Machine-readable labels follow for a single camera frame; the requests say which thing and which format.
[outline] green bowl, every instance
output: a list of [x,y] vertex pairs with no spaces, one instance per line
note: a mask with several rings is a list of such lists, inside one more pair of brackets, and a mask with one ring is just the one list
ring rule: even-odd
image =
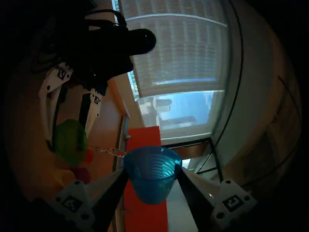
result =
[[57,127],[55,153],[71,165],[84,161],[87,155],[87,136],[79,121],[68,119]]

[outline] window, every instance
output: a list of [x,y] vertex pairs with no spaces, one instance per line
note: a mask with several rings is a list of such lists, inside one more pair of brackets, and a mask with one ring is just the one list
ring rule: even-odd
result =
[[130,30],[147,28],[157,38],[152,52],[133,57],[128,74],[145,126],[160,127],[162,144],[209,137],[229,58],[220,1],[118,1]]

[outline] black cable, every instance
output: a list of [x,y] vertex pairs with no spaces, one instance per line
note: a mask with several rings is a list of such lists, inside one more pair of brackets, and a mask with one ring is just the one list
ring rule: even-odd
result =
[[[290,91],[289,87],[287,86],[287,84],[283,81],[283,79],[281,77],[279,77],[279,76],[278,76],[278,79],[281,81],[283,87],[286,89],[286,91],[288,92],[288,94],[289,94],[289,96],[290,96],[290,98],[291,98],[291,100],[293,102],[293,106],[294,106],[294,108],[295,108],[295,110],[297,112],[297,117],[298,117],[298,120],[299,120],[300,128],[302,128],[302,126],[301,126],[301,124],[302,124],[301,123],[301,121],[302,121],[301,114],[300,114],[299,109],[297,107],[295,98],[294,98],[292,92]],[[271,175],[273,172],[275,172],[278,168],[280,168],[291,157],[291,155],[294,153],[294,151],[296,150],[296,148],[298,146],[299,140],[300,140],[300,138],[298,138],[295,146],[292,148],[292,150],[289,152],[289,154],[287,154],[287,156],[278,165],[276,165],[272,170],[270,170],[268,173],[264,174],[260,178],[257,178],[257,179],[252,180],[252,181],[248,181],[247,183],[243,184],[241,187],[255,184],[256,182],[259,182],[262,179],[267,178],[269,175]]]
[[216,145],[215,147],[218,145],[227,125],[228,125],[228,122],[231,118],[231,115],[232,115],[232,112],[233,112],[233,109],[235,107],[235,103],[236,103],[236,99],[237,99],[237,96],[238,96],[238,92],[239,92],[239,87],[240,87],[240,83],[241,83],[241,78],[242,78],[242,75],[243,75],[243,63],[244,63],[244,49],[243,49],[243,32],[241,30],[241,24],[240,24],[240,19],[238,17],[238,14],[237,14],[237,11],[234,7],[234,5],[232,4],[232,1],[229,0],[229,3],[231,4],[232,8],[233,8],[233,11],[235,13],[235,16],[236,16],[236,20],[237,20],[237,24],[238,24],[238,27],[239,27],[239,36],[240,36],[240,45],[241,45],[241,61],[240,61],[240,70],[239,70],[239,78],[238,78],[238,83],[237,83],[237,88],[236,88],[236,92],[235,92],[235,96],[234,96],[234,100],[233,100],[233,104],[232,104],[232,107],[231,107],[231,110],[229,112],[229,115],[228,115],[228,119],[226,120],[225,122],[225,125],[223,127],[223,130],[221,131],[221,134],[216,142]]
[[295,107],[295,110],[296,110],[296,113],[297,113],[297,116],[298,116],[298,120],[299,120],[299,124],[300,126],[302,125],[302,117],[301,117],[301,113],[299,112],[299,109],[297,107],[297,103],[296,103],[296,100],[291,92],[291,90],[289,89],[289,87],[287,86],[287,84],[285,83],[285,81],[280,77],[278,76],[278,79],[281,81],[283,87],[286,89],[286,91],[288,92],[288,94],[290,95],[290,98],[293,102],[293,105]]

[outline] red object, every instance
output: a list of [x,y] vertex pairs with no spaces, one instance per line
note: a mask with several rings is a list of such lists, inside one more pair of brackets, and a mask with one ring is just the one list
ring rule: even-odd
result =
[[84,163],[91,163],[93,161],[93,150],[92,149],[87,149],[87,155],[86,158],[84,159]]
[[[158,126],[129,129],[131,138],[127,141],[129,152],[138,147],[161,146]],[[166,201],[158,205],[147,205],[135,194],[131,181],[124,189],[124,216],[126,232],[168,232]]]
[[83,181],[84,184],[89,184],[91,175],[87,168],[72,168],[71,171],[77,180]]

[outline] blue plastic cup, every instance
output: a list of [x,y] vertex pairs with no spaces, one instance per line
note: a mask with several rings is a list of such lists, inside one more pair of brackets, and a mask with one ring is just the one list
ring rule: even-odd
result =
[[177,164],[182,166],[181,157],[164,147],[141,147],[124,157],[124,168],[137,197],[150,205],[167,198],[179,171],[175,171]]

